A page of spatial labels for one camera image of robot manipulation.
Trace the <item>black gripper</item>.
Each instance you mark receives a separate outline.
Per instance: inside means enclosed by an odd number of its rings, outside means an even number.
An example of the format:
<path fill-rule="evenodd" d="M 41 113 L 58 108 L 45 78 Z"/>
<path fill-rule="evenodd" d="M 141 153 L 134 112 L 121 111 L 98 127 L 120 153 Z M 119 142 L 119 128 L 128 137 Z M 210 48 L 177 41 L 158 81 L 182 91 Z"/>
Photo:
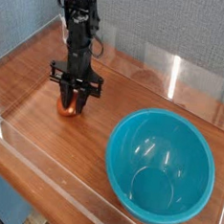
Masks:
<path fill-rule="evenodd" d="M 91 66 L 90 54 L 68 55 L 68 60 L 52 61 L 50 79 L 59 84 L 62 106 L 67 109 L 71 104 L 74 91 L 78 91 L 76 113 L 80 114 L 87 103 L 88 96 L 98 98 L 104 79 Z"/>

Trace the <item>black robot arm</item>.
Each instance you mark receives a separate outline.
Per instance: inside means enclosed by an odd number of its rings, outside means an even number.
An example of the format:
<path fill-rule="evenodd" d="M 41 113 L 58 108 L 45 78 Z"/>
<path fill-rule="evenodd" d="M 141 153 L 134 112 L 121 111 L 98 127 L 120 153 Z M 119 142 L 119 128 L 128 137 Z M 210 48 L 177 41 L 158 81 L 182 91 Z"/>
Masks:
<path fill-rule="evenodd" d="M 73 108 L 74 114 L 82 112 L 89 96 L 98 98 L 104 79 L 91 66 L 92 57 L 100 58 L 104 49 L 96 55 L 92 51 L 93 40 L 100 28 L 97 0 L 57 0 L 65 12 L 68 32 L 66 39 L 68 58 L 66 61 L 52 61 L 50 78 L 60 88 L 60 109 Z"/>

